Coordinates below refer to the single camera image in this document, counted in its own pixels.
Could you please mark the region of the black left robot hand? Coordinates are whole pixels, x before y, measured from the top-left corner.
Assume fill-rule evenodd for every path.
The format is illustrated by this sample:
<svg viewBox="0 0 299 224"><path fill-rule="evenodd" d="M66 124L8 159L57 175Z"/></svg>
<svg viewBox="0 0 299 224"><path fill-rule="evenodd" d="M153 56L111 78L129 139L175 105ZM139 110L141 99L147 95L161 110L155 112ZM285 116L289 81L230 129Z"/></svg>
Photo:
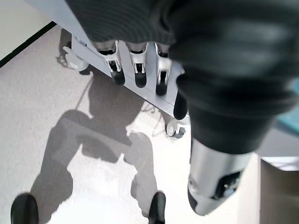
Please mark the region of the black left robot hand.
<svg viewBox="0 0 299 224"><path fill-rule="evenodd" d="M296 0L70 0L95 47L110 39L169 45L191 123L189 203L204 216L233 194L250 154L298 101Z"/></svg>

